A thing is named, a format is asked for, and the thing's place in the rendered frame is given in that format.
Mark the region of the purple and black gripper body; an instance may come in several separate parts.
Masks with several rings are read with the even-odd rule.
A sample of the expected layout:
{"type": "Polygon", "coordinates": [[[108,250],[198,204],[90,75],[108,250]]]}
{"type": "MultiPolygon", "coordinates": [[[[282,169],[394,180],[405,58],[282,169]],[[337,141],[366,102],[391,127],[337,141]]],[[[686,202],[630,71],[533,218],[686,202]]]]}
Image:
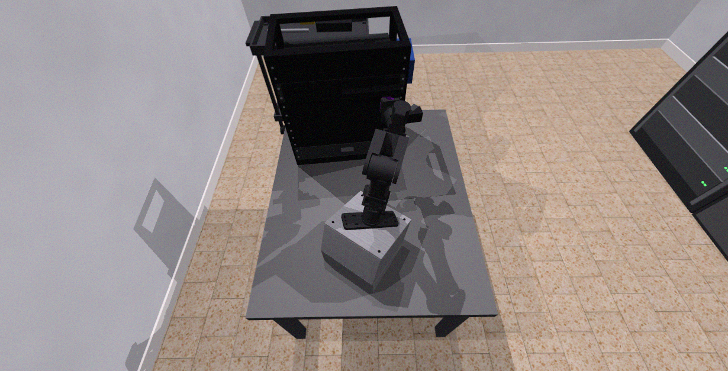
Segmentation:
{"type": "Polygon", "coordinates": [[[388,100],[386,98],[381,99],[380,113],[382,114],[382,122],[385,122],[391,118],[392,106],[394,102],[399,101],[400,98],[394,98],[394,100],[388,100]],[[386,121],[385,121],[386,120],[386,121]]]}

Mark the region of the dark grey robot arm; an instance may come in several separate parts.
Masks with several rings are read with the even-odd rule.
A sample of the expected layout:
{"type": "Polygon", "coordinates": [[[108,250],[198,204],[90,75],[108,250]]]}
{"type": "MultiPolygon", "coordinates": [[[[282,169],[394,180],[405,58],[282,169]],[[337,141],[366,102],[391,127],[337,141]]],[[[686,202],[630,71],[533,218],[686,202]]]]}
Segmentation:
{"type": "Polygon", "coordinates": [[[363,212],[343,213],[344,230],[398,226],[395,213],[385,211],[391,192],[389,186],[391,186],[391,182],[396,184],[398,181],[403,157],[407,149],[409,137],[406,137],[407,134],[405,134],[405,124],[421,121],[423,112],[421,107],[416,104],[411,106],[409,102],[402,100],[394,102],[391,106],[391,118],[386,122],[388,128],[383,130],[375,129],[365,158],[363,175],[367,175],[366,179],[370,180],[370,184],[365,185],[363,191],[362,205],[364,210],[363,212]],[[392,135],[389,135],[389,133],[392,133],[392,135]],[[381,155],[380,152],[392,155],[393,158],[381,155]]]}

